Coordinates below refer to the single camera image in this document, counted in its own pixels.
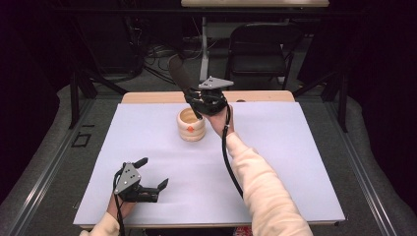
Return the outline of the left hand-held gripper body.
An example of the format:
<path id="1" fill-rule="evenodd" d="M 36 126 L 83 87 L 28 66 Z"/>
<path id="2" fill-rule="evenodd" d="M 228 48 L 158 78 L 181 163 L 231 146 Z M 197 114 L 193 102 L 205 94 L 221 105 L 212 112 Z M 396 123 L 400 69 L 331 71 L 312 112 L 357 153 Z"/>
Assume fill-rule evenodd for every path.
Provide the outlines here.
<path id="1" fill-rule="evenodd" d="M 157 188 L 143 187 L 142 176 L 132 162 L 125 162 L 116 179 L 113 193 L 122 201 L 129 203 L 156 203 L 159 196 Z"/>

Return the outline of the white background table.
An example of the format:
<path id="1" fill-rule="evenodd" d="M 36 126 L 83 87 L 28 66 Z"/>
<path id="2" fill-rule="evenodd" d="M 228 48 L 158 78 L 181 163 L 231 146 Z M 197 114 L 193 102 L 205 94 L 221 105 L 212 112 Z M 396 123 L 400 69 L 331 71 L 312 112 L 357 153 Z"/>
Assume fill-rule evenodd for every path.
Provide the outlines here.
<path id="1" fill-rule="evenodd" d="M 181 0 L 181 6 L 193 10 L 258 10 L 267 9 L 319 9 L 326 8 L 329 0 Z M 228 38 L 238 27 L 237 22 L 210 23 L 207 17 L 202 17 L 202 63 L 200 81 L 209 76 L 209 38 Z"/>

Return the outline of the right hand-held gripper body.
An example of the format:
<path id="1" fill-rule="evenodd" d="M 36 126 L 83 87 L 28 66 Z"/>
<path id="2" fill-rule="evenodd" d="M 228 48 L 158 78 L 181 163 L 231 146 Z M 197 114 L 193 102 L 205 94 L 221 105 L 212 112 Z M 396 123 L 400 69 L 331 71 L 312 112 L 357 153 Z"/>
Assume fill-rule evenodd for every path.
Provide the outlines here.
<path id="1" fill-rule="evenodd" d="M 208 116 L 219 113 L 227 105 L 227 99 L 222 90 L 233 85 L 234 83 L 232 81 L 214 77 L 209 77 L 200 83 L 198 85 L 200 98 L 197 99 L 200 102 L 199 113 Z"/>

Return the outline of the person's left hand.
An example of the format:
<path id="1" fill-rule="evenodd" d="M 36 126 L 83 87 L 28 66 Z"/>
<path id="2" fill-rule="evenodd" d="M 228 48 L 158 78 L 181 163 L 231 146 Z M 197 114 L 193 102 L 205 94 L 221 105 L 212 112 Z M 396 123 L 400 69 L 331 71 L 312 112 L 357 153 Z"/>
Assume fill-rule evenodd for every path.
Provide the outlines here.
<path id="1" fill-rule="evenodd" d="M 119 216 L 125 219 L 135 206 L 135 203 L 124 202 L 117 195 L 111 195 L 106 211 L 115 219 Z"/>

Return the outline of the black folding chair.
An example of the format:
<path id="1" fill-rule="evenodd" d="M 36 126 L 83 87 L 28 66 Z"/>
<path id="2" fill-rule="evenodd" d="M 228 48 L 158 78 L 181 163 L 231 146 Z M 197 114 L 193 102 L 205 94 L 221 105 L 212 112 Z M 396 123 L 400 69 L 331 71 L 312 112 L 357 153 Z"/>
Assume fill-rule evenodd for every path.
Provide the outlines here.
<path id="1" fill-rule="evenodd" d="M 295 24 L 248 23 L 230 35 L 225 79 L 237 77 L 282 78 L 286 89 L 294 49 L 304 34 Z"/>

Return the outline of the black metal stand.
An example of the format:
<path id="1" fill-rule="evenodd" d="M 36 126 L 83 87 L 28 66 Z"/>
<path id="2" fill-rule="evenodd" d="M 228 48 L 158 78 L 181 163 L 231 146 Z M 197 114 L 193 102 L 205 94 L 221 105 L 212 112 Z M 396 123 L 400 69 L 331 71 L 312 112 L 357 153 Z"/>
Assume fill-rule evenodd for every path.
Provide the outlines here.
<path id="1" fill-rule="evenodd" d="M 294 97 L 298 97 L 307 91 L 315 88 L 319 84 L 325 83 L 325 88 L 321 93 L 321 99 L 324 102 L 334 101 L 336 95 L 337 100 L 337 123 L 344 133 L 347 133 L 346 127 L 346 108 L 347 108 L 347 95 L 348 95 L 348 77 L 342 72 L 330 72 L 327 75 L 313 81 L 312 83 L 305 84 L 301 88 L 293 91 Z"/>
<path id="2" fill-rule="evenodd" d="M 120 88 L 114 83 L 106 80 L 99 73 L 94 72 L 90 69 L 77 69 L 74 71 L 70 79 L 70 95 L 71 95 L 71 124 L 70 129 L 73 129 L 76 124 L 79 122 L 81 113 L 80 113 L 80 103 L 79 103 L 79 91 L 87 99 L 95 99 L 98 95 L 97 90 L 95 89 L 93 83 L 98 82 L 109 89 L 112 89 L 119 94 L 124 95 L 127 91 L 124 88 Z"/>

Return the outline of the cream ribbed cup orange mark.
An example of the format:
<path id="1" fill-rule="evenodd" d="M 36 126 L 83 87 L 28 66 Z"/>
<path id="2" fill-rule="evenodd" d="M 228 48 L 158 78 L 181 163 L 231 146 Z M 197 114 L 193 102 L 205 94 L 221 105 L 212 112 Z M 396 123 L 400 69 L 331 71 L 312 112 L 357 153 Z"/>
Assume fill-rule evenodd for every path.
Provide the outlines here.
<path id="1" fill-rule="evenodd" d="M 197 142 L 206 134 L 205 119 L 199 119 L 191 108 L 181 110 L 176 121 L 179 136 L 184 141 Z"/>

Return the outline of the person's right hand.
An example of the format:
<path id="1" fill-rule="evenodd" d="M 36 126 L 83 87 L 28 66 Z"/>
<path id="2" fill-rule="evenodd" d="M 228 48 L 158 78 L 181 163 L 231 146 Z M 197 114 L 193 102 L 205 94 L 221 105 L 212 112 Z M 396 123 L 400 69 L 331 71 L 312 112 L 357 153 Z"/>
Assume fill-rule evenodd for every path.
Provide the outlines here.
<path id="1" fill-rule="evenodd" d="M 213 130 L 220 136 L 223 136 L 223 130 L 227 127 L 226 135 L 230 135 L 235 132 L 233 121 L 233 107 L 228 107 L 221 110 L 219 113 L 212 116 L 205 116 L 210 122 Z"/>

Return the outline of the grey metal floor rail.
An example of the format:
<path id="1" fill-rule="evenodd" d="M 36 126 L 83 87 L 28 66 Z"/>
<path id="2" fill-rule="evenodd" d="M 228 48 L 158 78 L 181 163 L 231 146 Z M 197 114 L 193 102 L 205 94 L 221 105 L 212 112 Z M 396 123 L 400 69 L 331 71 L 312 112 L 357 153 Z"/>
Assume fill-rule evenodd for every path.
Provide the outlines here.
<path id="1" fill-rule="evenodd" d="M 100 144 L 92 119 L 96 102 L 83 103 L 81 119 L 70 129 L 66 107 L 17 187 L 0 206 L 0 236 L 78 236 L 73 223 L 87 188 Z"/>
<path id="2" fill-rule="evenodd" d="M 351 142 L 348 133 L 345 133 L 340 127 L 337 119 L 337 110 L 332 103 L 325 102 L 325 108 L 329 114 L 330 120 L 335 127 L 338 135 L 341 137 L 343 145 L 348 153 L 348 160 L 351 165 L 352 171 L 358 181 L 358 184 L 362 190 L 368 207 L 380 229 L 382 236 L 398 236 L 394 229 L 391 220 L 387 215 L 387 211 L 383 206 L 381 198 L 376 192 L 371 179 L 369 178 L 366 169 L 358 155 L 354 145 Z"/>

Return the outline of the person's red patterned clothing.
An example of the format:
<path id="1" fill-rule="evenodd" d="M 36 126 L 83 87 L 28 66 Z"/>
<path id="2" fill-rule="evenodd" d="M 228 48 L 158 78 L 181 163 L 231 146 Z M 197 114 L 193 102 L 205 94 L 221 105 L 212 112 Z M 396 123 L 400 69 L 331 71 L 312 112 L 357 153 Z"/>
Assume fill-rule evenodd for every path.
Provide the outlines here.
<path id="1" fill-rule="evenodd" d="M 234 229 L 233 236 L 253 236 L 250 226 L 239 226 Z"/>

